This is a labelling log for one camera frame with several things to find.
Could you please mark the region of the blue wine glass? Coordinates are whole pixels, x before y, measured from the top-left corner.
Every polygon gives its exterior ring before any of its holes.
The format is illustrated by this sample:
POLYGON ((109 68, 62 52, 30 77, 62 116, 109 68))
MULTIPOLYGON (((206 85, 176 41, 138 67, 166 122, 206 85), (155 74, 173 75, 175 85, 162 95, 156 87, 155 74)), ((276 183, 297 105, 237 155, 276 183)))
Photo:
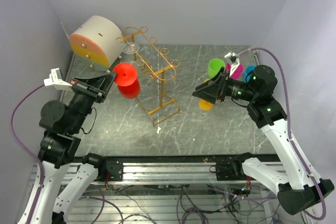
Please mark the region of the blue wine glass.
POLYGON ((254 71, 254 69, 256 68, 256 66, 248 66, 245 70, 245 73, 243 75, 243 81, 244 82, 248 82, 252 72, 254 71))

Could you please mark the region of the clear wine glass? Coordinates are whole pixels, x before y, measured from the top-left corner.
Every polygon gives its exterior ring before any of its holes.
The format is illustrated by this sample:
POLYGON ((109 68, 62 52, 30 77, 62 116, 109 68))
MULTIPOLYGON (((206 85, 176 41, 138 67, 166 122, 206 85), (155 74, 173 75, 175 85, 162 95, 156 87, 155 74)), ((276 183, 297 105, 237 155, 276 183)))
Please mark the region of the clear wine glass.
POLYGON ((124 46, 122 48, 122 59, 125 63, 130 63, 134 67, 138 67, 137 60, 138 52, 139 52, 140 46, 135 42, 125 42, 124 46))

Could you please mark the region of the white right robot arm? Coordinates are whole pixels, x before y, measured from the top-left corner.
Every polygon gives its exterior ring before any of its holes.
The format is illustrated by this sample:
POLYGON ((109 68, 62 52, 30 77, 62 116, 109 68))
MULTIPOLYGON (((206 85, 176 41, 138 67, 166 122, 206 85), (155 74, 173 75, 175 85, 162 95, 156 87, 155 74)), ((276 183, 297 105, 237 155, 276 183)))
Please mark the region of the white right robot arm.
POLYGON ((248 115, 269 139, 286 173, 282 175, 253 154, 243 153, 234 158, 232 175, 239 180, 254 178, 276 194, 286 213, 295 215, 320 203, 334 190, 334 184, 321 178, 290 131, 287 114, 272 96, 277 83, 275 72, 265 65, 257 66, 248 82, 232 79, 228 70, 221 69, 192 95, 211 104, 226 97, 248 103, 248 115))

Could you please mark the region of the pink wine glass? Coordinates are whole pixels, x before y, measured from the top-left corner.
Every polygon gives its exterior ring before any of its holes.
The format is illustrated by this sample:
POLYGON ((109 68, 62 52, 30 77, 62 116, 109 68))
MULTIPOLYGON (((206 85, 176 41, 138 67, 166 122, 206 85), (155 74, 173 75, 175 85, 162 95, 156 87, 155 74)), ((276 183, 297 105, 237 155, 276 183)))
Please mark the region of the pink wine glass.
MULTIPOLYGON (((226 70, 230 71, 230 69, 231 69, 231 65, 230 65, 230 63, 228 63, 228 64, 226 65, 226 70)), ((232 79, 235 79, 235 80, 239 79, 239 77, 240 77, 240 75, 243 73, 243 71, 244 71, 244 67, 243 67, 243 65, 239 65, 239 66, 237 67, 237 69, 233 72, 231 78, 232 78, 232 79)))

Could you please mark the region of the green wine glass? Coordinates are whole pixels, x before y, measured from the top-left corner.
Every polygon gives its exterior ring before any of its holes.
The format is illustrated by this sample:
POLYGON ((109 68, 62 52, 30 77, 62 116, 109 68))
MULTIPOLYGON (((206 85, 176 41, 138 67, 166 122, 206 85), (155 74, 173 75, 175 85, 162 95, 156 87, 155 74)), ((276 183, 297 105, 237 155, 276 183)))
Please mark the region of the green wine glass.
POLYGON ((226 63, 223 60, 218 58, 211 59, 207 67, 208 78, 204 82, 215 77, 222 67, 226 67, 226 63))

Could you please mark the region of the orange wine glass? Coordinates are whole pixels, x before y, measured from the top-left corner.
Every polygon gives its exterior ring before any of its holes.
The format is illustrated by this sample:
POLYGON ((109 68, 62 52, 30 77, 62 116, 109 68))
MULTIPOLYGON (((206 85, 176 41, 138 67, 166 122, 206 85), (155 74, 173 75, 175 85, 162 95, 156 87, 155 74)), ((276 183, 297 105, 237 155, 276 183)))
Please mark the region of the orange wine glass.
POLYGON ((202 100, 202 99, 199 100, 198 105, 204 111, 208 111, 208 110, 211 110, 213 108, 213 104, 212 103, 207 102, 207 101, 202 100))

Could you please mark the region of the red wine glass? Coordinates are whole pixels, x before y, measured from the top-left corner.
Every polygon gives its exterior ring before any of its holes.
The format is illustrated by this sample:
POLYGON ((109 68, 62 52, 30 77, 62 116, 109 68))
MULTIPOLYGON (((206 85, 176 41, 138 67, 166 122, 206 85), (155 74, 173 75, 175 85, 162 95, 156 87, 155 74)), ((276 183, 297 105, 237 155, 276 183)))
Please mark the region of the red wine glass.
POLYGON ((127 99, 136 98, 140 93, 140 84, 135 66, 123 62, 116 65, 113 71, 117 74, 115 83, 120 94, 127 99))

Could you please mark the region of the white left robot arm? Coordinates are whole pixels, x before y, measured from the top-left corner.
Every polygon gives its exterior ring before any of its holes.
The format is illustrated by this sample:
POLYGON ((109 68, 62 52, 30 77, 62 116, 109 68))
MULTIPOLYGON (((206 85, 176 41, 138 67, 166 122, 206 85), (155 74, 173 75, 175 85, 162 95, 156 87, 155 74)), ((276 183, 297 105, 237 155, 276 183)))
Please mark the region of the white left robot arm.
POLYGON ((52 69, 44 86, 72 91, 74 96, 65 105, 59 100, 47 102, 40 112, 39 126, 44 137, 37 155, 37 174, 31 195, 19 223, 66 223, 68 216, 87 187, 107 175, 106 158, 86 155, 75 177, 60 190, 81 139, 76 137, 95 103, 102 103, 117 74, 107 71, 95 78, 62 79, 60 69, 52 69))

